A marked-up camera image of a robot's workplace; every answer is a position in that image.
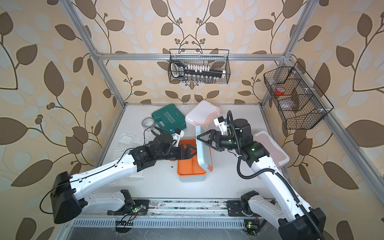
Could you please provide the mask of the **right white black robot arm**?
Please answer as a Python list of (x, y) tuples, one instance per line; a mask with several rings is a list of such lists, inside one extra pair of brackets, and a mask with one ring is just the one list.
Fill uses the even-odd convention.
[(220, 118), (216, 125), (219, 131), (198, 134), (197, 140), (218, 152), (234, 150), (238, 175), (244, 180), (260, 177), (278, 202), (276, 206), (251, 191), (242, 196), (244, 213), (263, 217), (283, 240), (323, 240), (326, 215), (320, 208), (312, 208), (296, 192), (267, 148), (254, 140), (248, 121)]

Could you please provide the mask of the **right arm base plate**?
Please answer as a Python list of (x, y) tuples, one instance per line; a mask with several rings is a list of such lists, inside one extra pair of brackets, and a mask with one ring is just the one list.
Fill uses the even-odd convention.
[(256, 217), (257, 214), (251, 211), (248, 203), (251, 197), (254, 197), (254, 196), (259, 196), (259, 193), (256, 191), (250, 191), (243, 194), (240, 200), (226, 201), (228, 215), (230, 217)]

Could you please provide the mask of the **white box pink trim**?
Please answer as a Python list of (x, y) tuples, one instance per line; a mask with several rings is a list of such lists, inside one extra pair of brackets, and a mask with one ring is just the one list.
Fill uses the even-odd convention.
[(191, 125), (207, 129), (209, 124), (219, 115), (219, 107), (203, 100), (185, 116), (185, 121)]

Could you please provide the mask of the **pink first aid box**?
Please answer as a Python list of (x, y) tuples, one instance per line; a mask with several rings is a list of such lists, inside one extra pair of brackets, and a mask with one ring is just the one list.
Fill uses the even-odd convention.
[(288, 154), (277, 144), (277, 142), (265, 131), (254, 134), (254, 140), (261, 143), (270, 153), (275, 165), (281, 169), (290, 161)]

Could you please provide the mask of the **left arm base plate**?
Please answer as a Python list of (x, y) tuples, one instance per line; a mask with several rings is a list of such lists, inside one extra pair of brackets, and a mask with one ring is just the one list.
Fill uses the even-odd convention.
[(124, 205), (117, 211), (107, 211), (109, 216), (135, 215), (136, 213), (146, 214), (148, 212), (149, 200), (133, 200), (128, 190), (121, 190), (124, 196)]

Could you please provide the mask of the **blue box orange trim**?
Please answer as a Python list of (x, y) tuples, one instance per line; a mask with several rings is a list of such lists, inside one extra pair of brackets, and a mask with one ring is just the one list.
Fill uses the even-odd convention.
[(198, 163), (203, 168), (207, 174), (213, 171), (213, 161), (211, 155), (211, 148), (203, 144), (197, 139), (181, 139), (181, 145), (191, 144), (197, 148)]

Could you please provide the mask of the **orange tray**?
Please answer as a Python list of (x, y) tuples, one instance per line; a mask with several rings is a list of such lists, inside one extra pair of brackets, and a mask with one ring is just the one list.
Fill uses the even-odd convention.
[(177, 161), (177, 174), (181, 182), (201, 182), (206, 179), (207, 172), (198, 163), (198, 156)]

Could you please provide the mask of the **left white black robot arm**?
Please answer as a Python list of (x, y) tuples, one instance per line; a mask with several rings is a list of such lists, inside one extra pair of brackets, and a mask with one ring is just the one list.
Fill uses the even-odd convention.
[(126, 150), (120, 159), (88, 172), (60, 173), (47, 193), (54, 223), (63, 224), (75, 219), (88, 204), (85, 197), (106, 184), (153, 167), (160, 160), (189, 160), (196, 155), (197, 148), (193, 145), (178, 144), (171, 135), (164, 134), (143, 146)]

